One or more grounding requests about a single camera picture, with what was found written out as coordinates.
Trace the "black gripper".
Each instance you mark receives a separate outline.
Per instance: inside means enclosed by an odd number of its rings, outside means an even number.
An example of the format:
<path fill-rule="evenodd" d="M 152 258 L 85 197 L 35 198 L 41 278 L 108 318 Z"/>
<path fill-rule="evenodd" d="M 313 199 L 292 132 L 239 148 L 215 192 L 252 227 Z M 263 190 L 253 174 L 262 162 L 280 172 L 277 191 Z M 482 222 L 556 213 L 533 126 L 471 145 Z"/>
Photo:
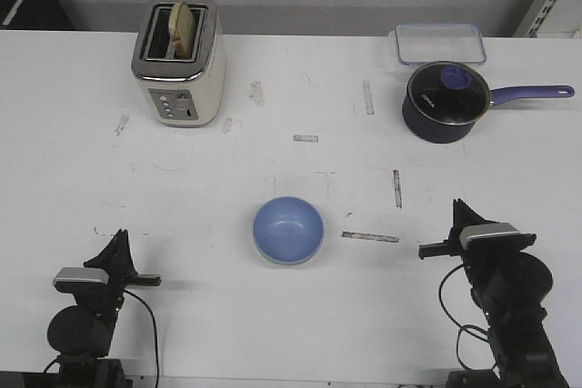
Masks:
<path fill-rule="evenodd" d="M 124 267 L 133 267 L 133 258 L 129 245 L 127 230 L 119 229 L 107 246 L 95 257 L 84 262 L 84 266 L 107 266 L 117 254 Z M 92 293 L 76 293 L 75 302 L 91 311 L 118 311 L 123 305 L 124 291 L 128 286 L 159 286 L 160 274 L 139 274 L 135 269 L 121 272 L 110 272 L 109 283 L 100 291 Z"/>
<path fill-rule="evenodd" d="M 468 279 L 492 279 L 499 274 L 504 279 L 529 279 L 536 276 L 536 257 L 522 250 L 536 241 L 535 234 L 520 234 L 480 240 L 465 250 L 459 235 L 469 226 L 495 224 L 477 214 L 462 199 L 453 201 L 453 223 L 446 240 L 437 244 L 421 244 L 418 257 L 424 260 L 435 256 L 459 256 Z"/>

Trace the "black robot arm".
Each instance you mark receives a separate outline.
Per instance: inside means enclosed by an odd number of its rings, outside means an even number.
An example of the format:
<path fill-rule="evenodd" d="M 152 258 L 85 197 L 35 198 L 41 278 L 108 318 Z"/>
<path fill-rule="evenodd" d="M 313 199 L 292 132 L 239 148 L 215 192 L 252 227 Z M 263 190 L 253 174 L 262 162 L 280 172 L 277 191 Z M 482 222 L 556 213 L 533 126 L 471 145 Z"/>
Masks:
<path fill-rule="evenodd" d="M 132 387 L 120 360 L 109 352 L 125 296 L 144 300 L 129 286 L 157 287 L 158 274 L 139 274 L 130 251 L 128 231 L 118 230 L 107 246 L 78 267 L 64 267 L 53 279 L 59 293 L 75 303 L 59 311 L 46 337 L 58 352 L 55 387 Z"/>
<path fill-rule="evenodd" d="M 458 256 L 475 305 L 487 320 L 484 331 L 492 369 L 453 371 L 449 387 L 565 387 L 543 321 L 541 303 L 553 286 L 548 267 L 527 253 L 535 234 L 483 218 L 463 200 L 453 202 L 453 225 L 439 244 L 422 244 L 420 258 Z"/>

